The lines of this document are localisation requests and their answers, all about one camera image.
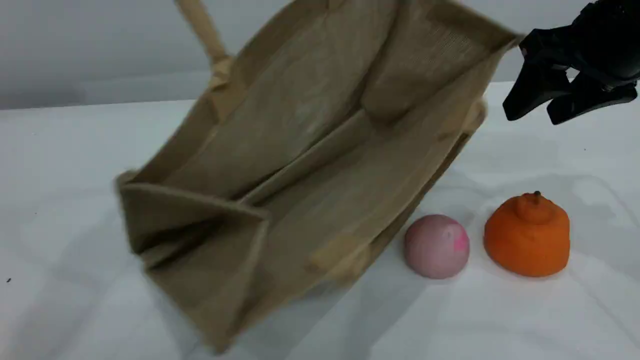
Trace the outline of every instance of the pink ball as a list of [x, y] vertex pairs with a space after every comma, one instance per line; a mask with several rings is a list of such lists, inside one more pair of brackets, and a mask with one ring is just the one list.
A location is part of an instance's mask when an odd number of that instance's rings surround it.
[[445, 215], [416, 220], [404, 236], [404, 256], [413, 271], [432, 279], [446, 279], [462, 271], [469, 259], [465, 228]]

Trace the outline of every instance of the orange fruit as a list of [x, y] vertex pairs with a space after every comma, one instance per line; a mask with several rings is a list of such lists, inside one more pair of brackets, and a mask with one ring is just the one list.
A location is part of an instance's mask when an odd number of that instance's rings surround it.
[[540, 192], [512, 197], [484, 226], [484, 248], [500, 266], [516, 274], [544, 277], [569, 262], [567, 213]]

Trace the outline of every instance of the tote bag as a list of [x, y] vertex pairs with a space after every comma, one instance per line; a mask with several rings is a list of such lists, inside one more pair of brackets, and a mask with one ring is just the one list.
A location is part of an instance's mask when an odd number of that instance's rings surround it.
[[212, 77], [117, 180], [132, 251], [219, 352], [380, 255], [485, 118], [518, 36], [451, 1], [294, 0], [237, 56], [177, 4]]

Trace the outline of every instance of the robotic arm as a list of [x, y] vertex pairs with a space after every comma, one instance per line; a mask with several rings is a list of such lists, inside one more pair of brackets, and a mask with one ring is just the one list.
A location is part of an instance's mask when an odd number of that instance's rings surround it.
[[[524, 65], [503, 107], [517, 120], [551, 100], [554, 125], [633, 101], [640, 79], [640, 0], [598, 0], [569, 26], [534, 29], [520, 43]], [[578, 70], [570, 83], [566, 70]]]

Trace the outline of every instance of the white tablecloth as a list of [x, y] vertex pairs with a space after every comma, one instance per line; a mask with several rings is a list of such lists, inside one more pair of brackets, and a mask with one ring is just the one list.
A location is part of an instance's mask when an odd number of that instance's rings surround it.
[[[508, 123], [510, 86], [490, 86], [485, 125], [412, 218], [467, 228], [459, 276], [411, 273], [395, 241], [350, 290], [290, 304], [222, 358], [639, 359], [640, 102]], [[112, 191], [191, 103], [0, 111], [0, 359], [212, 358], [129, 253]], [[549, 279], [509, 274], [482, 247], [495, 207], [535, 190], [572, 220], [570, 264]]]

